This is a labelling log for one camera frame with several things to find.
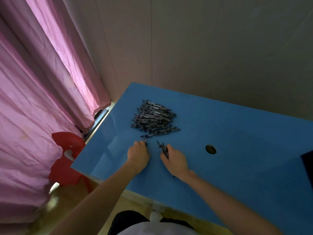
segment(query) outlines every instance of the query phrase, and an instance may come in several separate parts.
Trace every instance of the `gray wall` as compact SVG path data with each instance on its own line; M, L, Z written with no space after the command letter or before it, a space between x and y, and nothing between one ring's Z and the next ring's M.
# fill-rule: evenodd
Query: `gray wall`
M130 82L313 120L313 0L64 0L113 101Z

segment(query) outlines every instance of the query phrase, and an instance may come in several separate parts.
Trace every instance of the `red chair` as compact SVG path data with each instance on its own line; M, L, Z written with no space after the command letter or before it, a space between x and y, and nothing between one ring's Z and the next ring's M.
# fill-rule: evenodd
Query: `red chair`
M55 161L48 176L52 182L58 182L62 186L77 185L80 178L85 182L88 193L92 192L89 179L71 168L73 161L86 145L84 140L76 134L69 132L57 132L52 134L54 142L63 149L62 156Z

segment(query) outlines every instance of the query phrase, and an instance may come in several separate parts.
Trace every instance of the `table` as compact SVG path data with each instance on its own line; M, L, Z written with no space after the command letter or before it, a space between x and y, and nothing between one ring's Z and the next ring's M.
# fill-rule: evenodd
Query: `table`
M151 159L127 186L132 192L223 225L186 184L169 174L156 141L182 151L200 177L243 202L285 234L313 231L313 190L300 155L313 148L313 122L131 83L72 168L102 180L118 170L144 134L131 128L142 99L178 116L181 131L149 138ZM205 147L212 145L216 154Z

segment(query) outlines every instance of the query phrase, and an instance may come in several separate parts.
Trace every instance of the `yellow floor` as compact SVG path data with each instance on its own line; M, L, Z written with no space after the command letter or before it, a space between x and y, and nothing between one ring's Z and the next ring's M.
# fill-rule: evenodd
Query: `yellow floor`
M69 214L72 209L87 195L87 190L84 183L82 182L80 182L77 186L58 187L51 193L51 199L49 203L38 211L39 218L33 224L31 224L27 235L48 235L53 230L53 228L61 220L63 220L66 215ZM120 211L134 210L149 218L152 211L152 204L146 203L146 201L143 201L143 203L138 200L136 201L138 203L130 200L127 195L122 194L107 222L99 232L99 235L107 235L113 218ZM200 221L190 215L172 210L170 208L165 209L165 211L162 213L162 216L166 218L187 221L195 228L196 231L201 234L232 234L224 227L208 221Z

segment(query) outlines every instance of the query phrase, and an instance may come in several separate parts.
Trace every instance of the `pile of pens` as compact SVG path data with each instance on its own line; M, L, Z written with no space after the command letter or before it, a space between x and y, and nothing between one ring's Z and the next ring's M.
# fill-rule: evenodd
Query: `pile of pens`
M177 116L171 109L148 100L142 101L143 104L140 108L137 108L139 114L135 114L135 118L132 119L134 123L131 125L132 128L140 128L140 131L148 132L148 134L140 137L151 138L155 135L163 135L180 130L180 128L170 125L174 117Z

